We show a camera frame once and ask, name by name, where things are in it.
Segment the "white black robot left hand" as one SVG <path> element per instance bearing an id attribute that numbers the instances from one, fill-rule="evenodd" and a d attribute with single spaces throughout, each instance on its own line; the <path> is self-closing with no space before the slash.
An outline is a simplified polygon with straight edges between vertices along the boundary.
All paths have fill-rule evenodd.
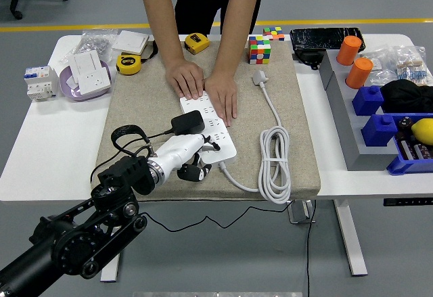
<path id="1" fill-rule="evenodd" d="M 209 143 L 216 151 L 221 149 L 211 136 L 205 137 L 203 134 L 172 136 L 147 161 L 149 167 L 158 176 L 155 183 L 159 185 L 165 183 L 171 172 L 180 169 L 195 153 L 202 149 L 205 143 Z"/>

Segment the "person's right hand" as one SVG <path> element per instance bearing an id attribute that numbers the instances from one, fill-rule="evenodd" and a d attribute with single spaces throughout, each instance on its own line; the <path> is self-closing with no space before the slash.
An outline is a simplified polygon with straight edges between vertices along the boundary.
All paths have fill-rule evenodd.
<path id="1" fill-rule="evenodd" d="M 203 95 L 203 70 L 184 58 L 167 65 L 166 80 L 179 98 L 197 99 Z"/>

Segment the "person's left hand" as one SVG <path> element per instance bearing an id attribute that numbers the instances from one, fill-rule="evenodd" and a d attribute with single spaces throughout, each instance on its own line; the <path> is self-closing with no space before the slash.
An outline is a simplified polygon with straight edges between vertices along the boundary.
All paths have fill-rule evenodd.
<path id="1" fill-rule="evenodd" d="M 204 81 L 204 88 L 212 102 L 216 114 L 230 127 L 237 118 L 237 84 L 234 76 L 223 72 L 213 72 Z"/>

